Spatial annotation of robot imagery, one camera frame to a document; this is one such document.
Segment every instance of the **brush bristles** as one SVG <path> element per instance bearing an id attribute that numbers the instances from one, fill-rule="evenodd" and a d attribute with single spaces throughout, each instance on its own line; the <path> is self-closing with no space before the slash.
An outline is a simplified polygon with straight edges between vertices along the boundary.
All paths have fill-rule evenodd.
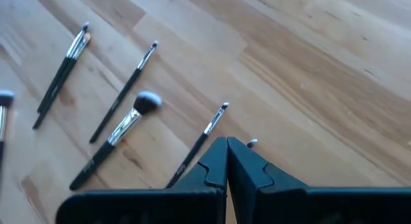
<path id="1" fill-rule="evenodd" d="M 222 109 L 226 109 L 229 105 L 230 105 L 230 103 L 225 102 L 225 103 L 223 103 L 223 105 L 221 106 L 221 108 L 222 108 Z"/>
<path id="2" fill-rule="evenodd" d="M 89 26 L 90 26 L 90 22 L 83 23 L 82 30 L 87 31 L 89 29 Z"/>
<path id="3" fill-rule="evenodd" d="M 257 139 L 253 139 L 247 144 L 247 147 L 252 148 L 257 144 L 257 142 L 258 142 Z"/>
<path id="4" fill-rule="evenodd" d="M 0 90 L 0 106 L 10 107 L 14 99 L 14 93 L 10 90 Z"/>
<path id="5" fill-rule="evenodd" d="M 137 96 L 134 102 L 134 108 L 141 114 L 145 115 L 159 108 L 161 105 L 161 97 L 153 92 L 143 91 Z"/>

